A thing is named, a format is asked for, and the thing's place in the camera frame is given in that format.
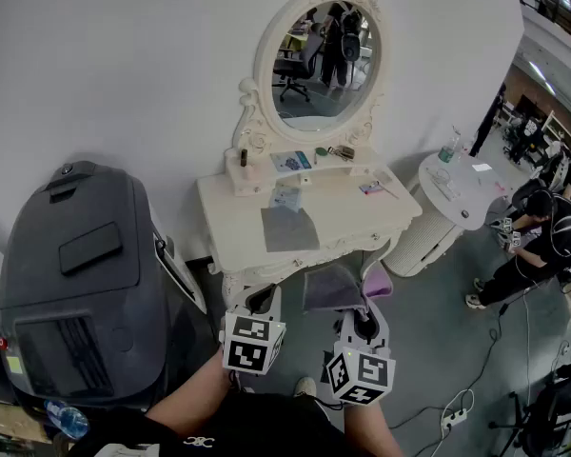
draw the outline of plastic bottle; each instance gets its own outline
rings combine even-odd
[[[438,158],[443,163],[450,162],[450,160],[453,158],[453,155],[455,154],[455,149],[457,148],[457,144],[459,144],[459,141],[461,140],[461,134],[459,133],[459,131],[454,127],[453,130],[454,132],[450,136],[450,139],[448,139],[448,142],[440,149],[440,152],[438,153]]]
[[[78,440],[89,431],[89,420],[75,407],[61,401],[45,400],[45,409],[50,421],[71,439]]]

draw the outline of white wall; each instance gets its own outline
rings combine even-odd
[[[68,160],[140,178],[184,255],[194,180],[223,169],[266,25],[287,0],[0,0],[0,248]],[[518,0],[379,0],[392,67],[375,140],[410,174],[451,124],[471,136],[522,36]]]

